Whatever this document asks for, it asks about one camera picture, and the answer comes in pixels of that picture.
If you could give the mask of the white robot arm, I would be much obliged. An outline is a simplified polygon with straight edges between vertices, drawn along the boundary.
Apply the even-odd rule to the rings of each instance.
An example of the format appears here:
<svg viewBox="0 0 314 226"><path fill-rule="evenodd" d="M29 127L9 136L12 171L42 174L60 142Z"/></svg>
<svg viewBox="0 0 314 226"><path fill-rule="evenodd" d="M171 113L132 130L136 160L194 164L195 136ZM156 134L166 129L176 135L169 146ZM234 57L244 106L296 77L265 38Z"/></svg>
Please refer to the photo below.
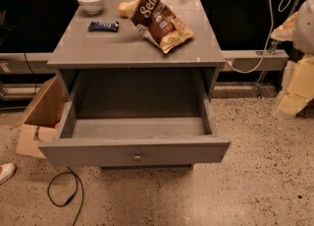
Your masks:
<svg viewBox="0 0 314 226"><path fill-rule="evenodd" d="M303 57L294 65L287 65L283 75L283 88L275 107L275 115L294 117L314 99L314 0L306 0L277 27L271 37L278 41L291 41Z"/></svg>

